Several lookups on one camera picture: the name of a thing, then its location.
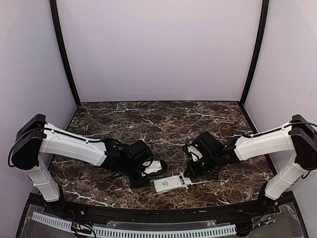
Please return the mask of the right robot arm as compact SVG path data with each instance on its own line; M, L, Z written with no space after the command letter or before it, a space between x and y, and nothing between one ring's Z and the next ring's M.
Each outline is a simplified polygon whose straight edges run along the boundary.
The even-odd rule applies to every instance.
M301 115L280 127L251 135L236 136L222 144L209 132L183 146L188 161L184 176L195 178L214 168L246 161L260 155L291 151L290 160L265 186L262 197L253 203L253 211L263 215L282 193L299 178L317 168L317 126Z

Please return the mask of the white battery cover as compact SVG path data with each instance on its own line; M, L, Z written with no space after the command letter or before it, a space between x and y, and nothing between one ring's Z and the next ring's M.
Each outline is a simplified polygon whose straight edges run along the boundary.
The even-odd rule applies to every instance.
M184 180L185 185L191 185L192 184L192 181L191 181L190 178L184 177L183 180Z

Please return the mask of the blue AA battery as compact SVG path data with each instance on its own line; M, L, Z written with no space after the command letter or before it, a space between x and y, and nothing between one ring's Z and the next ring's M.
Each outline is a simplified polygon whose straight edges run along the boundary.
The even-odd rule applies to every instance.
M185 181L184 181L182 176L179 176L179 180L180 180L181 184L185 184Z

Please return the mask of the white remote control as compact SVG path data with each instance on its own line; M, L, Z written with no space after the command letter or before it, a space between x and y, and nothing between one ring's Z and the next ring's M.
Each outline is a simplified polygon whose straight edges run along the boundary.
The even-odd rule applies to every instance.
M178 189L184 186L185 184L181 184L179 180L179 176L184 178L183 174L179 174L176 176L171 176L167 178L161 178L154 180L154 187L157 193L166 192L174 189Z

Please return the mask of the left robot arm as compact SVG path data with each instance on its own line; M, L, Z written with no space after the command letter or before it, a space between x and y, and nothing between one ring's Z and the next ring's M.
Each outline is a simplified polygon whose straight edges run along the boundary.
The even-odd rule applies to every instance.
M128 176L132 188L146 186L149 176L160 170L160 161L154 160L143 141L128 145L113 138L87 138L64 131L46 122L45 115L37 114L18 131L8 165L23 170L59 216L66 216L70 206L43 163L43 153L77 159L113 174L122 173Z

